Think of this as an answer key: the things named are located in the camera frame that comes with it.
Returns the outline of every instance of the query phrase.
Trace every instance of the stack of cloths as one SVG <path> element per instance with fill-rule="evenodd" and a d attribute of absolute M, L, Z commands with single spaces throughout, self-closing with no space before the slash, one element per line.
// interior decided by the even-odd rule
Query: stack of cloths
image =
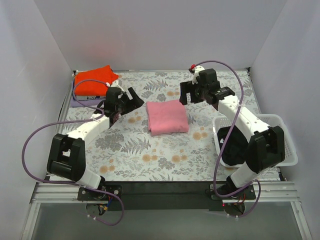
<path fill-rule="evenodd" d="M 185 106 L 179 100 L 146 103 L 151 136 L 189 131 Z"/>
<path fill-rule="evenodd" d="M 111 85 L 118 77 L 117 74 L 113 73 L 110 66 L 107 65 L 90 71 L 79 72 L 74 78 L 74 85 L 88 79 L 98 80 L 102 83 L 109 83 Z M 107 90 L 108 87 L 105 84 L 95 81 L 86 81 L 76 88 L 75 96 L 78 100 L 83 101 L 84 104 L 92 106 L 97 105 L 106 97 Z M 82 105 L 74 99 L 71 99 L 70 106 L 82 107 Z"/>

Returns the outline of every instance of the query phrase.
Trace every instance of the folded pink cloth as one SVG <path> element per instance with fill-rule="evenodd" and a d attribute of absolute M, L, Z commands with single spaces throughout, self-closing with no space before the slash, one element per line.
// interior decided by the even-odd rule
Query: folded pink cloth
<path fill-rule="evenodd" d="M 151 136 L 189 131 L 185 106 L 179 100 L 146 103 Z"/>

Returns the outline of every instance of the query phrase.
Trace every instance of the orange cloth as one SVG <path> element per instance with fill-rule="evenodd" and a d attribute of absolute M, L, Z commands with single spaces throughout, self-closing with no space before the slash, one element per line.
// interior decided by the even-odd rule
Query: orange cloth
<path fill-rule="evenodd" d="M 79 72 L 74 79 L 74 85 L 86 79 L 94 79 L 110 85 L 118 79 L 118 75 L 113 73 L 110 66 L 104 66 L 90 71 Z M 94 81 L 86 81 L 75 90 L 77 96 L 105 96 L 108 87 Z"/>

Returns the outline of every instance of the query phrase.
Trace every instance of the floral pattern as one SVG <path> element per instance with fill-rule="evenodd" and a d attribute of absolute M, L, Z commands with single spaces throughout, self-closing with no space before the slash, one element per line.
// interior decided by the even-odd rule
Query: floral pattern
<path fill-rule="evenodd" d="M 259 108 L 246 71 L 237 72 L 244 87 L 244 104 L 254 113 Z M 122 72 L 124 89 L 133 87 L 145 101 L 164 102 L 180 97 L 180 82 L 192 80 L 188 72 Z M 241 91 L 231 72 L 217 72 L 221 87 L 230 87 L 238 97 Z M 211 181 L 218 157 L 214 145 L 212 120 L 222 116 L 201 102 L 185 106 L 189 132 L 151 137 L 146 104 L 121 116 L 107 131 L 86 146 L 87 167 L 107 181 Z M 87 119 L 93 113 L 86 107 L 70 108 L 67 120 Z M 63 133 L 80 124 L 64 126 Z M 235 171 L 221 164 L 217 180 L 225 181 Z M 262 180 L 279 180 L 276 167 L 264 172 Z"/>

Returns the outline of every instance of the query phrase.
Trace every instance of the white laundry basket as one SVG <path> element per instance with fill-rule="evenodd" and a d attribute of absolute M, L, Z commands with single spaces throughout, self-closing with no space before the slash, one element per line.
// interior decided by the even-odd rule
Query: white laundry basket
<path fill-rule="evenodd" d="M 296 148 L 294 143 L 290 137 L 289 131 L 287 126 L 285 125 L 284 121 L 281 117 L 275 114 L 257 114 L 256 115 L 261 121 L 269 124 L 271 127 L 280 126 L 284 132 L 284 161 L 280 162 L 277 167 L 283 166 L 293 166 L 296 165 L 298 162 L 298 156 L 296 153 Z M 231 126 L 231 121 L 225 116 L 219 116 L 212 120 L 213 123 L 213 135 L 214 135 L 214 144 L 216 148 L 217 154 L 220 153 L 219 147 L 219 140 L 218 140 L 218 131 L 221 128 Z M 221 158 L 220 163 L 225 167 L 232 167 L 232 168 L 240 168 L 242 164 L 237 164 L 234 166 L 229 166 L 228 164 L 224 163 L 223 159 Z"/>

